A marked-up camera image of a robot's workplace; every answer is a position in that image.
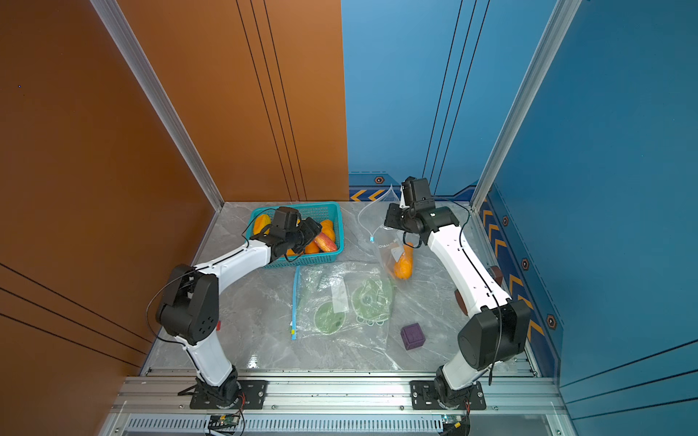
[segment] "green plate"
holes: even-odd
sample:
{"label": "green plate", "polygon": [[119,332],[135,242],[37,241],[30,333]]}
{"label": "green plate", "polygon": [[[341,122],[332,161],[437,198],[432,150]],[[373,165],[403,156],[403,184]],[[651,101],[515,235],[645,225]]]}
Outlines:
{"label": "green plate", "polygon": [[367,323],[387,321],[390,317],[393,289],[389,280],[367,279],[351,297],[354,311]]}
{"label": "green plate", "polygon": [[335,313],[332,302],[328,301],[315,311],[315,327],[319,332],[331,335],[339,331],[345,318],[346,314],[344,312]]}

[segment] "table surface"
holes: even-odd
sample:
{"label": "table surface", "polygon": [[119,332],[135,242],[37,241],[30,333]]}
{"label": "table surface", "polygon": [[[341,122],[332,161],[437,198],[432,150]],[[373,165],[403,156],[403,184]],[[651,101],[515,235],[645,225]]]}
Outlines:
{"label": "table surface", "polygon": [[[214,259],[240,246],[240,234],[252,210],[285,203],[229,202],[218,216],[199,262]],[[358,213],[369,203],[341,202],[344,250],[337,262],[378,263],[375,244],[359,226]],[[450,207],[464,223],[468,212]],[[464,225],[463,234],[483,264],[493,255],[477,216]],[[413,276],[396,291],[385,343],[347,343],[333,336],[291,340],[292,288],[295,268],[257,269],[233,283],[220,295],[221,330],[218,332],[229,360],[243,369],[263,370],[385,370],[434,372],[457,352],[456,336],[468,321],[454,298],[455,285],[436,256],[425,247],[415,250]],[[418,322],[426,337],[422,347],[405,350],[400,330]],[[164,331],[164,338],[170,338]],[[500,370],[514,365],[499,363]],[[193,368],[180,346],[156,342],[145,368]]]}

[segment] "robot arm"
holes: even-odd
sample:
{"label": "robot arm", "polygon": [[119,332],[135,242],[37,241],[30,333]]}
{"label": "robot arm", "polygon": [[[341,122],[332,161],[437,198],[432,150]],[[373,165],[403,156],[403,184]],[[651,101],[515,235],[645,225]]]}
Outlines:
{"label": "robot arm", "polygon": [[205,396],[221,408],[237,400],[237,371],[225,357],[216,333],[219,294],[289,249],[302,253],[319,233],[320,225],[312,218],[300,220],[298,210],[281,206],[272,223],[242,246],[211,261],[172,270],[156,319],[194,363],[198,374],[195,396]]}
{"label": "robot arm", "polygon": [[523,301],[512,301],[497,285],[463,237],[453,212],[436,208],[426,179],[410,177],[402,183],[401,204],[389,206],[385,225],[418,234],[463,299],[470,319],[458,334],[460,352],[439,368],[435,379],[442,404],[462,405],[490,365],[524,350],[530,309]]}

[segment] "mounting plate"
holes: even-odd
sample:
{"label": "mounting plate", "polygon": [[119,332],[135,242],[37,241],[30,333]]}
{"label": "mounting plate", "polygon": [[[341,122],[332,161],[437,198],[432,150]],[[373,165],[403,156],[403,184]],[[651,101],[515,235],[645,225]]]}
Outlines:
{"label": "mounting plate", "polygon": [[[264,399],[267,396],[267,381],[266,380],[238,380],[240,385],[240,394],[245,394],[245,409],[244,410],[259,410],[264,406]],[[239,408],[239,399],[230,406],[229,409]],[[190,409],[215,409],[216,406],[209,400],[206,393],[194,390],[194,395],[189,403]]]}
{"label": "mounting plate", "polygon": [[[433,380],[413,380],[410,382],[410,394],[412,396],[412,408],[414,410],[447,410],[438,401],[438,394]],[[487,404],[484,401],[482,385],[476,382],[470,387],[470,410],[485,410]]]}

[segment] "purple cube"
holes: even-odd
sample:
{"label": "purple cube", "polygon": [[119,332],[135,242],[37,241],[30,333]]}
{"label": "purple cube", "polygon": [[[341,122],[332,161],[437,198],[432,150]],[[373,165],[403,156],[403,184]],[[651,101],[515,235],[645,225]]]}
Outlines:
{"label": "purple cube", "polygon": [[402,342],[405,343],[405,349],[421,347],[426,340],[419,323],[404,326],[402,330],[400,330],[400,336],[402,336]]}

